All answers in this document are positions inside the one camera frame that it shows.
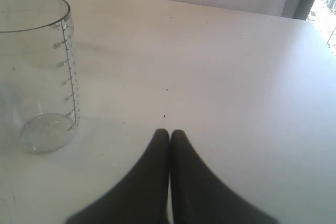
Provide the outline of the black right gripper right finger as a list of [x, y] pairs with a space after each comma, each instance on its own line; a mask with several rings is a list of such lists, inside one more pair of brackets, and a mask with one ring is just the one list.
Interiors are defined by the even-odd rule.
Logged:
[[216, 177], [182, 130], [171, 135], [170, 183], [174, 223], [278, 223]]

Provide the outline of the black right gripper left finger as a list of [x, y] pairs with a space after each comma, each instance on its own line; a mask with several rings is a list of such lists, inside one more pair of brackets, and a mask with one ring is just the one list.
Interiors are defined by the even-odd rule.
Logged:
[[100, 199], [67, 223], [168, 223], [170, 138], [157, 129], [137, 163]]

